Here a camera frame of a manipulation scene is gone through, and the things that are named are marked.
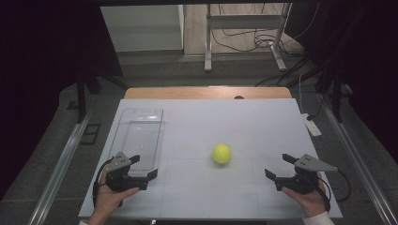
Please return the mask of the clear plastic container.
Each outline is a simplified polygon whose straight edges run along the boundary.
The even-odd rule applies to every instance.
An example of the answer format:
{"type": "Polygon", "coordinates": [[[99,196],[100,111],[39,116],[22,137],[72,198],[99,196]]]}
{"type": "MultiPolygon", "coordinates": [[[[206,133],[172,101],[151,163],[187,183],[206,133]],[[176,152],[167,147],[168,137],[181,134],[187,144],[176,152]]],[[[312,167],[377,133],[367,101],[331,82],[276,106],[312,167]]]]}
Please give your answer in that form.
{"type": "Polygon", "coordinates": [[[130,165],[130,176],[146,176],[159,168],[161,141],[164,130],[162,109],[127,108],[116,125],[109,157],[123,153],[127,158],[138,155],[140,160],[130,165]]]}

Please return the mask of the yellow tennis ball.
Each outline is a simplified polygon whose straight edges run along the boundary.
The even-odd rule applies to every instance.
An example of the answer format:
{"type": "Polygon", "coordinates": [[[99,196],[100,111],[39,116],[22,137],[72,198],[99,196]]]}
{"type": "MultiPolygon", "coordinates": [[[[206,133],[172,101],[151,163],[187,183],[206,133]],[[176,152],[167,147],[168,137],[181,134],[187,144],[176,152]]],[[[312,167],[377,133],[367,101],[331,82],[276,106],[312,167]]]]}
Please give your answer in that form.
{"type": "Polygon", "coordinates": [[[227,163],[231,156],[231,148],[227,144],[217,144],[212,150],[212,159],[220,164],[227,163]]]}

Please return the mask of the dark curtain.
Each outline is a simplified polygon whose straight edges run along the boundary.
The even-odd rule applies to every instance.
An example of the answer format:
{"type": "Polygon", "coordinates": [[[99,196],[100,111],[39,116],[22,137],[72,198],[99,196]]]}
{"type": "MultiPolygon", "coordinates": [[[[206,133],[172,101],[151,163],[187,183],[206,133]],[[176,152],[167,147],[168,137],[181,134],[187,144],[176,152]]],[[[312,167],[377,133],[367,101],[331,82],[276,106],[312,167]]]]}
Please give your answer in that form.
{"type": "Polygon", "coordinates": [[[286,28],[319,66],[339,67],[350,105],[398,162],[398,0],[299,0],[286,28]]]}
{"type": "Polygon", "coordinates": [[[101,8],[85,0],[0,0],[0,200],[51,123],[66,87],[120,76],[101,8]]]}

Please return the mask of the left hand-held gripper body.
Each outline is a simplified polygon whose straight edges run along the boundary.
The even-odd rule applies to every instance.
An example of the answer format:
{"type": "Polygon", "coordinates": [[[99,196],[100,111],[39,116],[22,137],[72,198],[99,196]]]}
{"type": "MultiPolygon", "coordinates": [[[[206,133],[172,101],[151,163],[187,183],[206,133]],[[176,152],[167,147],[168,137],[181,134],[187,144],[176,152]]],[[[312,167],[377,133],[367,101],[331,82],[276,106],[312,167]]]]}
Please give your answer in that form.
{"type": "Polygon", "coordinates": [[[130,188],[147,189],[146,177],[132,177],[129,175],[130,158],[119,152],[112,158],[106,169],[106,185],[112,191],[125,191],[130,188]]]}

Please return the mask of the black metal stand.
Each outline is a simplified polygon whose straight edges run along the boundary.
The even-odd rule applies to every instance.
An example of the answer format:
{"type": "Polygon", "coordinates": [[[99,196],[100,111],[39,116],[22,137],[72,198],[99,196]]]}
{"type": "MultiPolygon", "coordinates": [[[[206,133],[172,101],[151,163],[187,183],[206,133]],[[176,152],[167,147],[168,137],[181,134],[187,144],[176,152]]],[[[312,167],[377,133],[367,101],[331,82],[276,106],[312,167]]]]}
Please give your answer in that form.
{"type": "Polygon", "coordinates": [[[84,121],[84,118],[88,115],[85,90],[88,90],[91,94],[95,95],[99,94],[101,91],[99,77],[115,84],[123,90],[128,90],[130,88],[130,86],[125,82],[120,81],[115,76],[111,76],[104,71],[95,68],[88,71],[79,71],[76,75],[77,100],[70,103],[71,108],[78,111],[78,124],[81,124],[84,121]]]}
{"type": "Polygon", "coordinates": [[[326,93],[330,87],[332,87],[331,93],[331,112],[339,123],[342,122],[340,114],[341,108],[341,87],[343,84],[341,71],[338,66],[334,63],[324,63],[321,66],[311,69],[310,71],[304,72],[299,75],[292,82],[288,82],[285,87],[293,87],[299,84],[301,81],[307,80],[313,77],[315,74],[321,74],[317,83],[315,84],[315,91],[317,93],[326,93]]]}

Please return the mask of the wooden table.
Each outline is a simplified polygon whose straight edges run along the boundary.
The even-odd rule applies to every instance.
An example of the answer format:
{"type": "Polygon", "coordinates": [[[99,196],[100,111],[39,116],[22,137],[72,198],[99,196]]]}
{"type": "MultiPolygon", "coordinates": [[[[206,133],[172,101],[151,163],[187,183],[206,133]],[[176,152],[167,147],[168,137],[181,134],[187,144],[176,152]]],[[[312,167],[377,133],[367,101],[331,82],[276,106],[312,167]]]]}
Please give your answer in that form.
{"type": "Polygon", "coordinates": [[[126,91],[124,99],[244,99],[291,98],[285,87],[134,87],[126,91]]]}

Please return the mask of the grey metal desk frame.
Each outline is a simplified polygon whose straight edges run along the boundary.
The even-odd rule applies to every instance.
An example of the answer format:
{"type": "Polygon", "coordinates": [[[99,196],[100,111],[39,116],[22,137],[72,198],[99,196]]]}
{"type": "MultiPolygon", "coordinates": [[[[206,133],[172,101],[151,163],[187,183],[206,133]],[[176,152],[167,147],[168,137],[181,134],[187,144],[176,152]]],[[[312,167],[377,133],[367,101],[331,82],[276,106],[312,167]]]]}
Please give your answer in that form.
{"type": "Polygon", "coordinates": [[[212,15],[210,4],[207,4],[205,72],[212,70],[211,31],[213,29],[276,29],[276,36],[269,48],[279,71],[286,71],[287,67],[282,59],[280,44],[290,7],[290,3],[285,3],[280,15],[212,15]]]}

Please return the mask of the person's right hand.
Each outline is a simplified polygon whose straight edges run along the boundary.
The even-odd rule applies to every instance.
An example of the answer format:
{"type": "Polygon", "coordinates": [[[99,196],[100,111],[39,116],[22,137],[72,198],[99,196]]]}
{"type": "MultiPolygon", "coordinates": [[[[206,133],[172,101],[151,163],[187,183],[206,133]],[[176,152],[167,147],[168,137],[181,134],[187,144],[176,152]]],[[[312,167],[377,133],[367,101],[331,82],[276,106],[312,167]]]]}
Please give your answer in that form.
{"type": "Polygon", "coordinates": [[[298,203],[307,218],[318,216],[327,211],[323,198],[325,188],[321,180],[318,181],[318,189],[309,194],[302,195],[288,187],[283,187],[282,192],[298,203]]]}

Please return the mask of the black floor frame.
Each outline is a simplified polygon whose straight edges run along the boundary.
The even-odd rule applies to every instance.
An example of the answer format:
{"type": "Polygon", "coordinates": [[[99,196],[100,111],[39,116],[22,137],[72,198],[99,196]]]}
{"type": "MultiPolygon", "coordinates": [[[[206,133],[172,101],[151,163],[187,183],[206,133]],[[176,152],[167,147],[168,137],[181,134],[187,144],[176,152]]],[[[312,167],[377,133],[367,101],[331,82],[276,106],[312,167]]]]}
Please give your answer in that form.
{"type": "Polygon", "coordinates": [[[101,124],[88,124],[85,127],[82,138],[80,139],[81,145],[93,145],[100,133],[101,124]]]}

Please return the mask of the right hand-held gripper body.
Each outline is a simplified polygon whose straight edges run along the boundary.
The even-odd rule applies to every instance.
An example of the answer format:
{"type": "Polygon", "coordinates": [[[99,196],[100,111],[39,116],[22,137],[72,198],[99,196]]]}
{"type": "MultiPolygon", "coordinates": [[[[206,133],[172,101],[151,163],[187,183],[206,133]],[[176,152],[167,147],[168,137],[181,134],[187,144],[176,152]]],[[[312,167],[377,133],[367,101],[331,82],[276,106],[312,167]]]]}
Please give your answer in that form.
{"type": "Polygon", "coordinates": [[[299,194],[309,194],[318,187],[318,172],[337,172],[338,169],[320,159],[304,154],[295,157],[295,175],[292,177],[276,177],[274,183],[278,191],[283,187],[290,188],[299,194]]]}

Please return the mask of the white power strip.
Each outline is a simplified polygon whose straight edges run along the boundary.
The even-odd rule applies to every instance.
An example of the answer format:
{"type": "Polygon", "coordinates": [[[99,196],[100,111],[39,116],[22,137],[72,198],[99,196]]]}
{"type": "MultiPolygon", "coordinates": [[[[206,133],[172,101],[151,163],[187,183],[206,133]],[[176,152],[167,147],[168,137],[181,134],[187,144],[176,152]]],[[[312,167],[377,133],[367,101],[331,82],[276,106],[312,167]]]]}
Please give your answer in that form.
{"type": "Polygon", "coordinates": [[[302,119],[312,137],[320,137],[322,135],[321,131],[319,130],[315,122],[309,119],[309,114],[304,113],[302,115],[302,119]]]}

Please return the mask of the aluminium rail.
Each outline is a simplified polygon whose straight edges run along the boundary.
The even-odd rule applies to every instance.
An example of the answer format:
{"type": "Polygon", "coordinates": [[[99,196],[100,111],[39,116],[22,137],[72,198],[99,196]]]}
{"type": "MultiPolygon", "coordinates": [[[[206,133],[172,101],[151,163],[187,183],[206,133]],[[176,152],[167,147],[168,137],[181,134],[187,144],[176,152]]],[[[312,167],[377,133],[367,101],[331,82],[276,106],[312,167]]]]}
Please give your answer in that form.
{"type": "Polygon", "coordinates": [[[373,203],[377,213],[379,214],[384,225],[398,225],[398,216],[392,210],[389,201],[382,192],[381,187],[376,182],[374,177],[371,175],[365,161],[360,155],[359,149],[354,144],[353,140],[349,136],[342,122],[339,122],[331,109],[331,103],[321,94],[318,94],[322,101],[322,107],[328,116],[337,136],[341,140],[344,150],[348,158],[350,159],[360,181],[364,185],[371,202],[373,203]]]}
{"type": "Polygon", "coordinates": [[[43,190],[38,203],[29,218],[27,225],[43,225],[46,217],[48,216],[50,209],[53,205],[55,196],[60,189],[62,181],[69,168],[74,153],[79,145],[79,141],[84,134],[84,130],[91,117],[91,113],[88,112],[79,122],[74,126],[69,139],[58,159],[54,170],[48,180],[48,183],[43,190]]]}

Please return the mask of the person's left hand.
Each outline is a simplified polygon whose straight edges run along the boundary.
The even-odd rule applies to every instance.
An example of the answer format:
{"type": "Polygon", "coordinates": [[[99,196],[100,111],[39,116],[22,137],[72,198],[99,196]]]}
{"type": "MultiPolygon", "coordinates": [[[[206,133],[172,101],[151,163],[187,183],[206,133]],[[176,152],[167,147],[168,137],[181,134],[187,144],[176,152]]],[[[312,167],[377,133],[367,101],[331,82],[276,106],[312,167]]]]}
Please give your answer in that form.
{"type": "Polygon", "coordinates": [[[100,187],[97,193],[96,205],[87,222],[88,225],[105,225],[105,222],[111,217],[123,200],[140,191],[139,188],[134,187],[123,192],[113,192],[106,185],[105,181],[106,172],[102,172],[99,180],[100,187]]]}

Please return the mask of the white table board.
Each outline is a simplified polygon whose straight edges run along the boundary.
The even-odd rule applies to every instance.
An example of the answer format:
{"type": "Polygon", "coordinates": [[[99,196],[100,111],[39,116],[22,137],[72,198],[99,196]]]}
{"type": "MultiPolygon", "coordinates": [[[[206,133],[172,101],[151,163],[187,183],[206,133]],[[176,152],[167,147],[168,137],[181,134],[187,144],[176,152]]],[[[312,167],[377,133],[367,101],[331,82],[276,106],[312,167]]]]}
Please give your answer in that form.
{"type": "Polygon", "coordinates": [[[316,154],[297,102],[285,99],[123,100],[118,106],[162,109],[157,178],[126,199],[114,215],[130,219],[263,220],[301,218],[265,170],[294,174],[283,154],[316,154]],[[227,144],[227,163],[212,159],[227,144]]]}

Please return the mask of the white cabinet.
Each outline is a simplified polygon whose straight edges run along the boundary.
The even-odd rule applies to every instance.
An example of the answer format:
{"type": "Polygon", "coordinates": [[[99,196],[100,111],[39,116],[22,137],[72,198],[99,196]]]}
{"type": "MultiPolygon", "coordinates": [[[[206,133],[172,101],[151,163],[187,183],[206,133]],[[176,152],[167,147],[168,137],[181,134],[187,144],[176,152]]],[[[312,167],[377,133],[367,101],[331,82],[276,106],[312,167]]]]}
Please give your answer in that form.
{"type": "Polygon", "coordinates": [[[182,5],[101,7],[100,10],[119,53],[183,49],[182,5]]]}

